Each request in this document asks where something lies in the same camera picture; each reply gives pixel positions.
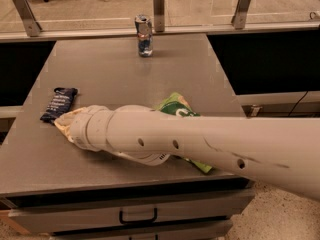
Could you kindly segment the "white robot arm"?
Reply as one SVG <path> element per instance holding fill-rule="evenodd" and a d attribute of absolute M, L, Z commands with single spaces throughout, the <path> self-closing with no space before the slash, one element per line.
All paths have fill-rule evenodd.
<path fill-rule="evenodd" d="M 317 118 L 182 117 L 137 105 L 94 105 L 54 124 L 84 150 L 149 166 L 176 155 L 320 200 Z"/>

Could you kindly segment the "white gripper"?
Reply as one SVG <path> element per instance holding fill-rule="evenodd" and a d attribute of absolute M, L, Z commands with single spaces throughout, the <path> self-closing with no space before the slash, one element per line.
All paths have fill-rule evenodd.
<path fill-rule="evenodd" d="M 54 125 L 67 140 L 84 150 L 113 152 L 107 140 L 107 128 L 114 112 L 107 107 L 92 105 L 62 114 Z"/>

